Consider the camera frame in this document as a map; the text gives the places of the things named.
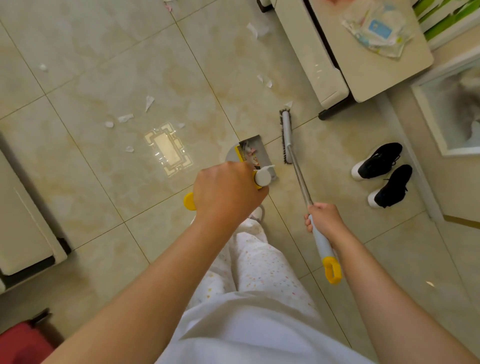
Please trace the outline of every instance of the white furniture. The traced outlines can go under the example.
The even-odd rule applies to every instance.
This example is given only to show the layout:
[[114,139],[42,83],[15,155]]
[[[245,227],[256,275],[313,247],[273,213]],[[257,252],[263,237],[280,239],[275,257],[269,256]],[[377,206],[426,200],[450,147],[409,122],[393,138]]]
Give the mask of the white furniture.
[[341,24],[351,4],[339,0],[258,0],[275,9],[317,97],[325,119],[345,107],[366,101],[425,70],[433,56],[409,0],[389,0],[404,15],[414,37],[399,60],[379,56],[362,46]]
[[0,293],[67,258],[1,151],[0,231]]

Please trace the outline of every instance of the white shirt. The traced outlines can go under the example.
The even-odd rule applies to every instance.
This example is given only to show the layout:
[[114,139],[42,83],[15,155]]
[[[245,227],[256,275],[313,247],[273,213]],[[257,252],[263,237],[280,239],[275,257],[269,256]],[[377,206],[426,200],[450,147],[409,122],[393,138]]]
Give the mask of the white shirt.
[[231,292],[186,311],[157,363],[372,362],[262,292]]

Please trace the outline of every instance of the red object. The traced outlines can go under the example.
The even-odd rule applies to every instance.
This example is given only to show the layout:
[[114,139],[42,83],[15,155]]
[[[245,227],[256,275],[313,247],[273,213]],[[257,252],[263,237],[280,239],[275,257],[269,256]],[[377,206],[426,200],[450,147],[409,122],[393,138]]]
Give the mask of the red object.
[[40,364],[53,350],[40,331],[27,322],[0,335],[0,364]]

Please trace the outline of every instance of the hand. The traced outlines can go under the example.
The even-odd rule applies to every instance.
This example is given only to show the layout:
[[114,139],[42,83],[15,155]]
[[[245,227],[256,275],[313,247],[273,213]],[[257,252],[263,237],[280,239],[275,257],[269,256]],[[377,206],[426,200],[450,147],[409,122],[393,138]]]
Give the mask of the hand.
[[268,194],[268,186],[256,189],[252,173],[248,162],[225,162],[198,172],[193,185],[195,221],[206,218],[236,229]]
[[[313,223],[319,232],[321,232],[333,245],[346,233],[350,233],[345,223],[340,216],[338,209],[333,204],[326,204],[323,202],[315,202],[313,205],[308,206],[308,211],[312,215]],[[312,232],[313,226],[309,219],[309,215],[306,214],[305,225],[307,230]]]

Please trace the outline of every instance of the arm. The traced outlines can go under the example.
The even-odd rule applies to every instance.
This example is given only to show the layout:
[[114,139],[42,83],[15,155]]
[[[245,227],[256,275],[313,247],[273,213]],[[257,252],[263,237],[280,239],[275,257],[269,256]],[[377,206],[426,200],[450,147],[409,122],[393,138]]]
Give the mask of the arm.
[[[479,363],[395,283],[345,226],[335,205],[315,203],[309,212],[338,253],[381,363]],[[305,224],[312,231],[308,215]]]
[[44,363],[153,363],[215,257],[267,193],[255,188],[248,163],[200,171],[194,223]]

